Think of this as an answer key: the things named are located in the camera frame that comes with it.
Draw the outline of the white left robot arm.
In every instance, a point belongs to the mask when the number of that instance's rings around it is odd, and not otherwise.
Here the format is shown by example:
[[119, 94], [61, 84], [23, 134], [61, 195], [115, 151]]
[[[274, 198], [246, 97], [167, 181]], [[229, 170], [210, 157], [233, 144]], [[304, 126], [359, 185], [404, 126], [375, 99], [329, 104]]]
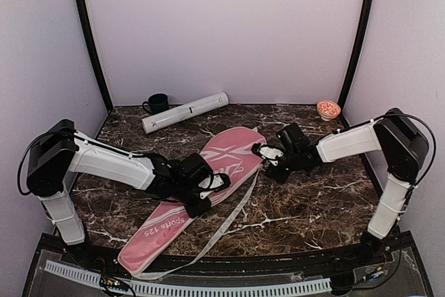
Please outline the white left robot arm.
[[34, 138], [17, 167], [21, 195], [39, 199], [70, 253], [83, 266], [93, 266], [98, 252], [88, 243], [80, 219], [65, 186], [68, 173], [83, 173], [116, 181], [159, 200], [178, 202], [191, 218], [211, 208], [204, 192], [215, 184], [209, 164], [193, 153], [182, 160], [161, 154], [142, 154], [101, 143], [77, 131], [74, 122], [62, 119]]

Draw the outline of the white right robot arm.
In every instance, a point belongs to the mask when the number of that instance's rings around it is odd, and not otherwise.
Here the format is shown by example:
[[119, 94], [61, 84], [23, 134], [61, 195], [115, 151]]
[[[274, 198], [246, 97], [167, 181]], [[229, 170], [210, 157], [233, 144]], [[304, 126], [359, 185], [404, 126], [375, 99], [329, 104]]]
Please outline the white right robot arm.
[[296, 123], [278, 131], [280, 147], [256, 144], [252, 152], [270, 163], [270, 176], [285, 183], [292, 172], [352, 157], [378, 158], [386, 178], [380, 178], [378, 206], [366, 232], [373, 238], [355, 250], [355, 259], [369, 265], [380, 256], [384, 239], [405, 213], [419, 183], [429, 173], [437, 154], [437, 139], [430, 126], [398, 108], [347, 129], [337, 129], [311, 141]]

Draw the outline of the orange patterned tube lid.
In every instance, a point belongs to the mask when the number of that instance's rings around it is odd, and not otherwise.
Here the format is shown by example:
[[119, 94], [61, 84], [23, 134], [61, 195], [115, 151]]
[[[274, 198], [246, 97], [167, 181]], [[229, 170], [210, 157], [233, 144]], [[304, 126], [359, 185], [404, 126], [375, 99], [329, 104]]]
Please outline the orange patterned tube lid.
[[340, 115], [341, 107], [330, 100], [321, 100], [317, 102], [317, 111], [324, 121], [330, 121]]

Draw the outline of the pink racket bag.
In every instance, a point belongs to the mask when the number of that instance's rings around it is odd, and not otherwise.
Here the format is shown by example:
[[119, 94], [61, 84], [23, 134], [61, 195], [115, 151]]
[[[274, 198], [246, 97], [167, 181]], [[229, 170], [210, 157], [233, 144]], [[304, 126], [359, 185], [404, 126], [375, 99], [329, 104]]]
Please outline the pink racket bag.
[[264, 144], [266, 139], [256, 130], [233, 127], [214, 136], [200, 153], [178, 163], [176, 171], [185, 183], [179, 190], [181, 199], [162, 202], [121, 249], [118, 262], [135, 278], [160, 278], [145, 269], [196, 219], [188, 216], [184, 205], [200, 198], [198, 184], [212, 174], [227, 174], [230, 186], [207, 196], [211, 207], [223, 202], [258, 171], [262, 160], [251, 151], [255, 143]]

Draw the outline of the white shuttlecock tube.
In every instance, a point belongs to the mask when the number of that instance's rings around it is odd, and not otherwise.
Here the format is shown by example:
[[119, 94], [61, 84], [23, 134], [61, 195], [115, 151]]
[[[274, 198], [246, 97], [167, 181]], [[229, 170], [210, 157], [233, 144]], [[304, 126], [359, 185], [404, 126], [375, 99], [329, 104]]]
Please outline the white shuttlecock tube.
[[224, 107], [229, 104], [226, 93], [221, 92], [202, 99], [182, 104], [167, 111], [157, 113], [142, 119], [143, 129], [150, 134], [159, 129], [177, 124], [184, 120]]

